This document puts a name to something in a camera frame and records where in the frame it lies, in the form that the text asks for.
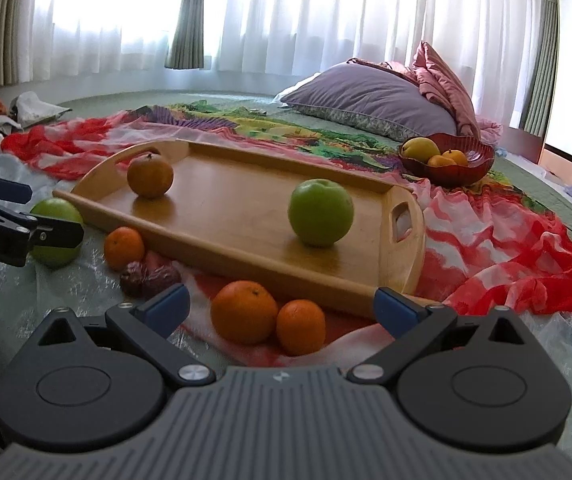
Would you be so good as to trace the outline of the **green apple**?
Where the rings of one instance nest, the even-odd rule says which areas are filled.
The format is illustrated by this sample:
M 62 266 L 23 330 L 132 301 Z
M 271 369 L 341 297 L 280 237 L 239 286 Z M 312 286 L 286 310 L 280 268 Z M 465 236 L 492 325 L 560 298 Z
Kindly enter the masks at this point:
M 80 254 L 83 242 L 83 219 L 80 212 L 68 200 L 47 198 L 33 206 L 32 216 L 59 219 L 59 222 L 40 222 L 47 230 L 39 236 L 32 248 L 32 257 L 44 266 L 58 269 L 72 263 Z
M 338 183 L 310 179 L 292 191 L 287 214 L 292 230 L 303 244 L 329 247 L 350 231 L 354 205 L 351 195 Z

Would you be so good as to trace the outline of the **dark red date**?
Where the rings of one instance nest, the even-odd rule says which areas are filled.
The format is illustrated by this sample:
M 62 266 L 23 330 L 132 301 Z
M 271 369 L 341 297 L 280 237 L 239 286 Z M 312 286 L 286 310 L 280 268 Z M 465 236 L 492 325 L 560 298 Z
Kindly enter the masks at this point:
M 120 273 L 120 288 L 124 294 L 132 298 L 143 296 L 146 280 L 146 268 L 141 261 L 132 261 Z
M 146 273 L 142 281 L 142 296 L 144 299 L 150 299 L 167 288 L 181 283 L 182 278 L 178 269 L 166 264 Z

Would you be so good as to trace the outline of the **small orange tangerine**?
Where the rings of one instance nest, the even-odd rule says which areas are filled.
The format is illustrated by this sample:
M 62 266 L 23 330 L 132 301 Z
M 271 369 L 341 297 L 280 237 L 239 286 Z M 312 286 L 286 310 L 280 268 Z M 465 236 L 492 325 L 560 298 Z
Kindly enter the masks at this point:
M 113 230 L 104 240 L 104 260 L 114 271 L 121 271 L 129 263 L 142 260 L 145 252 L 141 234 L 128 226 Z

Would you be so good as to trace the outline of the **medium orange tangerine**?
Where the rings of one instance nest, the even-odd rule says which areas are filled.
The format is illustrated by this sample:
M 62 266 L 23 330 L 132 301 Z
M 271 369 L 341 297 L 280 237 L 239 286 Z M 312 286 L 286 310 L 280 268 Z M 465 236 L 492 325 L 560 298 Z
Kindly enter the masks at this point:
M 211 300 L 211 323 L 220 337 L 233 344 L 261 344 L 274 332 L 278 305 L 260 284 L 236 281 Z

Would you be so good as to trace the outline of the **large dull orange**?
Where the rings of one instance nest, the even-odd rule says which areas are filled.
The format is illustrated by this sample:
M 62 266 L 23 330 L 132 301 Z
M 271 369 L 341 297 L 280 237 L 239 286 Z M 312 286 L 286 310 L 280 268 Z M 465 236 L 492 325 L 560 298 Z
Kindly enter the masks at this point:
M 148 200 L 163 196 L 173 178 L 172 166 L 161 155 L 152 153 L 132 159 L 126 172 L 131 191 Z

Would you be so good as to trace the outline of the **white cloth pile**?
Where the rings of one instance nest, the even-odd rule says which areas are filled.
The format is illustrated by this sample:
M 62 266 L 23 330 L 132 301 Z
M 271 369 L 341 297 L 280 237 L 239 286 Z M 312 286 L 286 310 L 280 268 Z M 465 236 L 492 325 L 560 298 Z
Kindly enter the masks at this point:
M 6 107 L 8 114 L 0 116 L 0 141 L 13 132 L 52 122 L 70 112 L 68 107 L 42 101 L 33 91 L 22 92 Z

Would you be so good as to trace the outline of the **red white scarf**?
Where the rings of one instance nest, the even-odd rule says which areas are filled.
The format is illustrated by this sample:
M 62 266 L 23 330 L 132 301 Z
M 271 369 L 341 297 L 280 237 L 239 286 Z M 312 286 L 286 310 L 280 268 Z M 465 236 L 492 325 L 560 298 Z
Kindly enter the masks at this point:
M 73 187 L 109 157 L 134 145 L 164 140 L 237 148 L 343 170 L 310 155 L 288 158 L 262 148 L 235 144 L 205 131 L 150 124 L 139 119 L 126 122 L 124 113 L 36 126 L 6 136 L 1 148 L 33 169 L 72 181 Z M 420 206 L 425 221 L 425 258 L 412 296 L 445 304 L 462 315 L 483 316 L 497 306 L 540 315 L 572 312 L 572 239 L 555 214 L 531 210 L 504 188 L 483 188 L 477 193 L 448 192 L 427 180 L 406 186 L 365 172 L 349 172 L 400 184 L 411 191 Z M 339 337 L 348 335 L 349 328 L 376 325 L 374 314 L 364 318 L 320 305 L 326 315 L 327 340 L 318 352 L 290 356 L 276 338 L 252 346 L 233 344 L 214 329 L 211 300 L 226 283 L 249 280 L 236 280 L 176 261 L 206 274 L 206 278 L 196 280 L 200 289 L 206 285 L 208 313 L 205 318 L 204 314 L 189 315 L 184 324 L 186 330 L 197 332 L 195 336 L 211 342 L 239 363 L 251 366 L 295 361 L 321 352 L 331 342 L 339 342 Z

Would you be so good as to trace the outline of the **orange fruit in bowl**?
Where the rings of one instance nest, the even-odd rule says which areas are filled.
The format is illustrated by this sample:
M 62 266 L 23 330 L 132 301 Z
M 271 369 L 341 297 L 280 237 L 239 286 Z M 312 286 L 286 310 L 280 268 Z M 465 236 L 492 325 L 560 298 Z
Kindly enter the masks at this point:
M 442 153 L 442 156 L 448 158 L 457 164 L 457 166 L 467 167 L 468 158 L 465 153 L 460 150 L 447 150 Z

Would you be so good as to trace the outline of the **colourful floral cloth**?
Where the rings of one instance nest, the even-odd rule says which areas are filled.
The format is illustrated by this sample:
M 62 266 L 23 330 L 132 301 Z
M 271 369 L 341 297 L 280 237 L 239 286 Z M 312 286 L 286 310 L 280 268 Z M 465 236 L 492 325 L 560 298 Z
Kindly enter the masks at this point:
M 372 177 L 392 179 L 406 186 L 423 180 L 407 172 L 398 149 L 386 136 L 350 128 L 343 132 L 333 122 L 306 126 L 306 115 L 295 112 L 294 120 L 265 108 L 214 104 L 205 99 L 190 103 L 142 105 L 127 110 L 126 122 L 141 120 L 150 124 L 178 126 L 216 134 L 235 144 L 262 148 L 294 158 L 310 155 L 347 171 L 365 172 Z

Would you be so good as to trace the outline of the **red fruit bowl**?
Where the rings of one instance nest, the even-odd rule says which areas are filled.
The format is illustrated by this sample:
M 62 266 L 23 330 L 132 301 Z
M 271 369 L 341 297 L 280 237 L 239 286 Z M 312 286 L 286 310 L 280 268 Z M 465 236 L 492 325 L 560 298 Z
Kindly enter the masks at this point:
M 443 188 L 480 181 L 494 163 L 494 148 L 474 136 L 434 133 L 410 139 L 398 147 L 405 170 Z

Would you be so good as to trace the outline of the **green drape middle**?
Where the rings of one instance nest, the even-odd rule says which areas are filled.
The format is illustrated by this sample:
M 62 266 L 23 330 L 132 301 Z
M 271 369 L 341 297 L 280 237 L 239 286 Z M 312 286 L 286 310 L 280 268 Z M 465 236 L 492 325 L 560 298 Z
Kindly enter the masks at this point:
M 164 66 L 170 70 L 204 67 L 205 0 L 181 0 L 178 20 Z

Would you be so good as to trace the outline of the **purple pillow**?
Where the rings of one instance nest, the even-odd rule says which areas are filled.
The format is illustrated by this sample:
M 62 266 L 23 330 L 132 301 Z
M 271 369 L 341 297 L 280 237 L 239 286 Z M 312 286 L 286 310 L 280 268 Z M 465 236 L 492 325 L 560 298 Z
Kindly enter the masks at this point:
M 452 115 L 415 84 L 379 68 L 337 64 L 286 93 L 280 102 L 301 114 L 405 142 L 456 133 Z

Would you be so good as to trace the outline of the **green drape right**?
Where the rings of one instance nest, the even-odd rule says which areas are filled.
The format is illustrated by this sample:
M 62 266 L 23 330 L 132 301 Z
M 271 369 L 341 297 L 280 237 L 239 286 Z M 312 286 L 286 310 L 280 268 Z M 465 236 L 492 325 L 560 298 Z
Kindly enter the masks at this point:
M 559 40 L 558 0 L 543 0 L 536 62 L 519 128 L 544 139 L 550 120 Z

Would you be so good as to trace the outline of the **pink crumpled blanket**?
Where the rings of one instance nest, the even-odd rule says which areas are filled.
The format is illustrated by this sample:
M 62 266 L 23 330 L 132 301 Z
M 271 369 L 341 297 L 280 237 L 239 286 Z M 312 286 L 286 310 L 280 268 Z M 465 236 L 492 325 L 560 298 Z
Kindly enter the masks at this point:
M 461 79 L 426 40 L 420 40 L 410 65 L 393 61 L 374 63 L 362 58 L 349 58 L 348 63 L 383 70 L 414 84 L 421 96 L 452 116 L 458 136 L 473 136 L 494 148 L 499 145 L 503 126 L 475 113 Z

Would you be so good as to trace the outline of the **white sheer curtain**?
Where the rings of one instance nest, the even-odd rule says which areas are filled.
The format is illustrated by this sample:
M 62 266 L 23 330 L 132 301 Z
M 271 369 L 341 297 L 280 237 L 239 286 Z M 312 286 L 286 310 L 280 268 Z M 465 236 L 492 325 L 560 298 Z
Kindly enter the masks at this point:
M 26 81 L 163 70 L 181 0 L 34 0 Z M 349 58 L 410 64 L 426 40 L 476 112 L 517 119 L 536 62 L 543 0 L 205 0 L 216 76 L 301 79 Z

